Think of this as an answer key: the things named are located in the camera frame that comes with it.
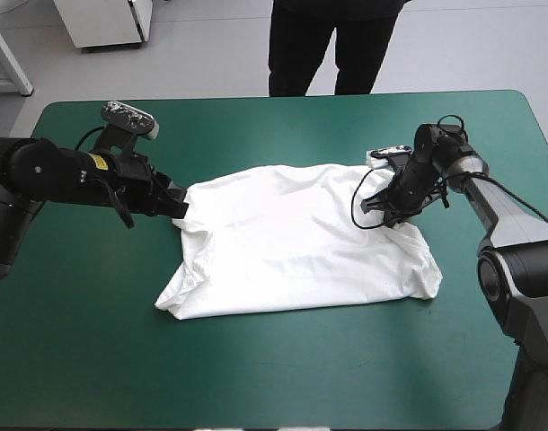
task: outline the gray floor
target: gray floor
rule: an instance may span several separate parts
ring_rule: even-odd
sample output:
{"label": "gray floor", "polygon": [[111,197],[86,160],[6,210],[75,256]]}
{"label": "gray floor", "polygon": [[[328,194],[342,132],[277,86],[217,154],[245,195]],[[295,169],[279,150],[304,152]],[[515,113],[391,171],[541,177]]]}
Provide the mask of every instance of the gray floor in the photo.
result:
{"label": "gray floor", "polygon": [[[35,88],[0,95],[0,136],[28,136],[53,101],[266,96],[270,10],[271,0],[155,0],[146,46],[88,54],[51,0],[30,0],[0,15]],[[332,93],[332,52],[310,94]],[[526,95],[548,141],[548,0],[413,0],[374,92],[504,88]]]}

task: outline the black cable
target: black cable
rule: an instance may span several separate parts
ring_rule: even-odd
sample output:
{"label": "black cable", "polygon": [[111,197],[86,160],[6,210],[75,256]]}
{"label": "black cable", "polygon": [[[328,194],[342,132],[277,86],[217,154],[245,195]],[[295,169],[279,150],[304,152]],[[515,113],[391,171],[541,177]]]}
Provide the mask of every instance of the black cable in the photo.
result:
{"label": "black cable", "polygon": [[366,180],[367,176],[372,173],[374,169],[370,169],[364,176],[362,177],[362,180],[354,190],[354,194],[352,195],[352,200],[350,202],[350,216],[352,218],[352,223],[358,228],[363,230],[369,230],[369,229],[377,229],[378,227],[382,227],[385,225],[385,222],[382,222],[380,224],[375,224],[373,226],[362,226],[361,224],[358,224],[356,221],[356,218],[354,217],[354,199],[356,198],[356,195],[358,194],[358,190],[360,190],[360,187],[362,187],[362,184],[364,184],[364,181]]}
{"label": "black cable", "polygon": [[82,144],[84,143],[84,141],[85,141],[86,139],[88,139],[88,137],[89,137],[91,134],[93,134],[93,133],[95,133],[95,132],[98,132],[99,130],[103,130],[103,129],[104,129],[104,126],[100,126],[99,128],[94,128],[94,129],[89,130],[88,132],[86,132],[86,133],[84,134],[84,136],[80,138],[80,141],[78,141],[78,144],[76,144],[75,150],[78,151],[78,149],[82,146]]}
{"label": "black cable", "polygon": [[444,117],[442,117],[441,119],[438,120],[438,123],[436,124],[436,126],[438,126],[439,128],[441,128],[443,131],[445,131],[446,133],[452,133],[448,130],[445,130],[444,128],[442,128],[442,120],[444,119],[457,119],[459,122],[460,122],[460,130],[457,132],[457,135],[460,135],[463,131],[464,131],[464,127],[465,127],[465,123],[464,123],[464,119],[462,119],[462,117],[460,117],[459,115],[455,115],[455,114],[449,114],[449,115],[445,115]]}
{"label": "black cable", "polygon": [[450,175],[449,177],[442,178],[442,181],[444,183],[448,182],[448,180],[451,180],[453,178],[457,177],[466,177],[467,178],[476,178],[478,180],[484,180],[488,181],[489,183],[498,186],[500,189],[502,189],[505,193],[507,193],[511,198],[515,199],[517,202],[522,204],[524,207],[530,209],[533,211],[537,216],[539,216],[542,220],[544,220],[548,224],[548,217],[545,216],[542,212],[540,212],[536,207],[531,205],[529,202],[523,200],[520,196],[516,195],[513,191],[510,191],[506,186],[501,184],[499,181],[494,180],[492,177],[486,175],[485,173],[478,173],[478,172],[462,172],[457,173],[456,175]]}

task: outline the green table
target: green table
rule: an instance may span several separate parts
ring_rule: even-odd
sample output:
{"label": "green table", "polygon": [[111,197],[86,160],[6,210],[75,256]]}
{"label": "green table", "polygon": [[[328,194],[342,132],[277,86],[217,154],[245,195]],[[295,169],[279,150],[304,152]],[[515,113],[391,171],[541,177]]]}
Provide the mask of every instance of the green table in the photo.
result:
{"label": "green table", "polygon": [[[548,215],[548,146],[518,92],[132,103],[161,126],[137,150],[184,186],[362,164],[456,113],[493,175]],[[52,104],[34,136],[73,147],[101,105]],[[153,306],[181,262],[167,218],[128,231],[111,209],[48,204],[0,283],[0,427],[495,425],[517,349],[478,287],[482,226],[450,200],[415,219],[445,275],[433,301],[194,321]]]}

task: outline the person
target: person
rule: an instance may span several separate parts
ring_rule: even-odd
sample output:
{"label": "person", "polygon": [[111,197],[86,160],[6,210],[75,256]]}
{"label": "person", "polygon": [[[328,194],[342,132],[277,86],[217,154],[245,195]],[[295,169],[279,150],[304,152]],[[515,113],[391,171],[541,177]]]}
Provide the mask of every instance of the person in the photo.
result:
{"label": "person", "polygon": [[336,29],[336,94],[368,94],[409,0],[274,0],[270,96],[304,96]]}

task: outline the white cabinet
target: white cabinet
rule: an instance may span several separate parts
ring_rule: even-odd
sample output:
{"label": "white cabinet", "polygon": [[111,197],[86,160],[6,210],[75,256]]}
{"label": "white cabinet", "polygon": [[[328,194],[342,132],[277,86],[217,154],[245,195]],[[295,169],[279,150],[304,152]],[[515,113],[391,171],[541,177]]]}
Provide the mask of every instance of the white cabinet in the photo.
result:
{"label": "white cabinet", "polygon": [[78,48],[148,40],[152,0],[55,0],[55,5]]}

